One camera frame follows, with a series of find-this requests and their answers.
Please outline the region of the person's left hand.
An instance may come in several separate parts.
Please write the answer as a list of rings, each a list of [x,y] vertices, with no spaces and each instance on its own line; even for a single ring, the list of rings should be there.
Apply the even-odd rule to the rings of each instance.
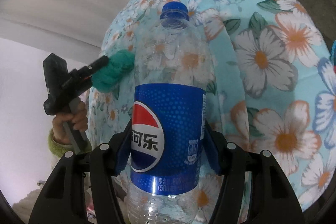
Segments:
[[[59,144],[70,145],[71,141],[64,129],[63,124],[73,125],[75,130],[85,132],[88,129],[87,109],[83,101],[80,101],[76,114],[57,113],[52,121],[54,141]]]

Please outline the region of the person's green sleeve forearm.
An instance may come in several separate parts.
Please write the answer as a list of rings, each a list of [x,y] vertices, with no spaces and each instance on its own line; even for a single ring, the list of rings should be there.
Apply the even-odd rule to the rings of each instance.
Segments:
[[[72,145],[60,144],[55,141],[53,129],[50,129],[48,135],[48,147],[51,154],[58,159],[61,158],[68,151],[75,152],[74,147]]]

